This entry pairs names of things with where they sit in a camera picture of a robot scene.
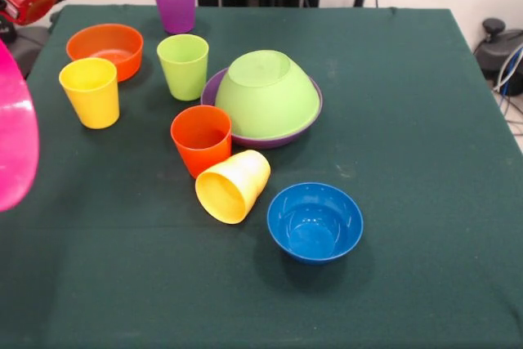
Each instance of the blue bowl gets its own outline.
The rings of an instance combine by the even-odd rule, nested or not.
[[[363,234],[356,203],[338,188],[300,183],[275,196],[267,213],[275,242],[300,262],[319,265],[349,253]]]

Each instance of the purple cup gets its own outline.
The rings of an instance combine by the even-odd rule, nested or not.
[[[170,34],[183,34],[194,28],[196,0],[156,0],[163,28]]]

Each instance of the orange cup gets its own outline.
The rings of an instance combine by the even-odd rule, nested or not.
[[[230,157],[232,122],[215,106],[197,105],[172,121],[171,138],[192,177]]]
[[[120,24],[95,25],[77,32],[67,42],[71,60],[100,57],[111,61],[118,72],[118,82],[132,77],[140,69],[144,39],[138,30]]]

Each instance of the purple bowl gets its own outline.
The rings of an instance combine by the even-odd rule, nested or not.
[[[223,77],[225,76],[227,72],[227,69],[223,69],[222,71],[219,71],[216,73],[211,79],[208,80],[207,84],[205,85],[205,88],[203,89],[202,96],[200,98],[200,103],[202,105],[214,105],[216,103],[216,96],[218,94],[218,89],[220,88],[220,83]],[[253,139],[253,138],[246,138],[244,136],[238,136],[235,134],[232,134],[232,141],[236,145],[240,145],[243,147],[247,147],[249,149],[274,149],[275,147],[280,147],[283,145],[287,145],[288,143],[291,143],[298,139],[301,134],[303,134],[305,131],[307,131],[309,128],[311,128],[312,124],[316,121],[316,119],[320,116],[321,109],[323,107],[324,98],[321,95],[321,90],[314,82],[314,80],[311,78],[312,84],[314,85],[316,91],[318,92],[318,96],[320,97],[320,107],[318,108],[318,113],[316,116],[310,121],[305,127],[302,129],[289,134],[287,136],[282,136],[280,138],[273,138],[273,139]]]

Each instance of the floor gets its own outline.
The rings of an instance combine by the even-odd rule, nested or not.
[[[501,97],[495,95],[495,99],[497,102],[500,102]],[[517,105],[523,111],[523,94],[511,97],[510,100],[511,103]],[[523,153],[523,113],[515,109],[513,105],[507,105],[507,100],[503,100],[500,110],[502,113],[507,111],[505,119],[507,120],[507,124],[514,135],[514,138],[516,138],[517,144],[520,146],[521,153]]]

